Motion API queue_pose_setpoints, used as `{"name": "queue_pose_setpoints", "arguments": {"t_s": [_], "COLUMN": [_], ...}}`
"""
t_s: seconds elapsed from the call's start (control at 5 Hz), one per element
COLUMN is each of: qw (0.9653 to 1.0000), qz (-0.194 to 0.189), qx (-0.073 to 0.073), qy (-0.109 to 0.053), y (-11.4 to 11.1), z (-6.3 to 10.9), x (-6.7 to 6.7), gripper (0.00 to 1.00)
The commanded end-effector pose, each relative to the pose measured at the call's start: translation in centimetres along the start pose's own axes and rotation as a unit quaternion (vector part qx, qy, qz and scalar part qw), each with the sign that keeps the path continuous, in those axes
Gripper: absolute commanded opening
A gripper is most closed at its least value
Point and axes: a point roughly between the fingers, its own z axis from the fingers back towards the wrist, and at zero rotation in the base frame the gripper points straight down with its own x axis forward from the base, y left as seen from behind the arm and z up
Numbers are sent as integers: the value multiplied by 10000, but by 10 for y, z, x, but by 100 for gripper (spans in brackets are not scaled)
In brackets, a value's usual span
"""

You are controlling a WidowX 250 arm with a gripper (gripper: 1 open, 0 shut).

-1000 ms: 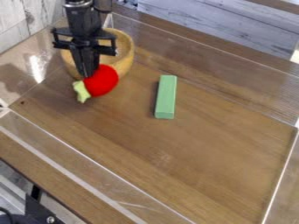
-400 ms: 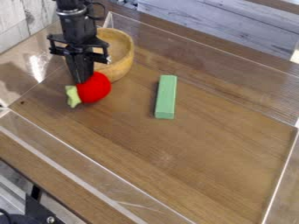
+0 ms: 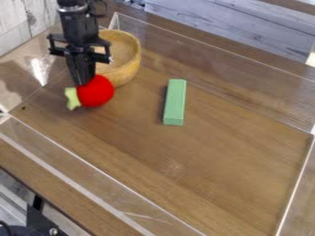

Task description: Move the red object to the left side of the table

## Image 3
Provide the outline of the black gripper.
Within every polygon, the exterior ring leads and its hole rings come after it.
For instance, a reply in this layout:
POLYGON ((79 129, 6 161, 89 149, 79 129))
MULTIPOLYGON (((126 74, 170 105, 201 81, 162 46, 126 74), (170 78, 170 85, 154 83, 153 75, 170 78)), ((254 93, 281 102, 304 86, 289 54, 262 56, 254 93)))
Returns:
POLYGON ((86 53, 86 66, 89 82, 95 77, 97 62, 111 64, 111 42, 99 36, 89 38, 86 41, 69 42, 63 34, 50 34, 47 36, 50 42, 50 54, 66 56, 67 65, 71 71, 74 82, 78 86, 85 84, 85 59, 79 53, 86 53), (103 47, 105 53, 97 53, 94 48, 103 47))

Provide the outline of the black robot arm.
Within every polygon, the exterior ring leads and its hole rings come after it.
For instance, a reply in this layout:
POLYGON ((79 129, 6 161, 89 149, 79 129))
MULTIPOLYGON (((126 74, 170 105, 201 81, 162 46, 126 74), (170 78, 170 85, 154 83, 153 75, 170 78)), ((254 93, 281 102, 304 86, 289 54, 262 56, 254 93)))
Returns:
POLYGON ((106 0, 57 0, 62 34, 50 34, 50 54, 63 56, 74 83, 83 86, 97 75, 97 64, 111 64, 111 42, 99 36, 106 0))

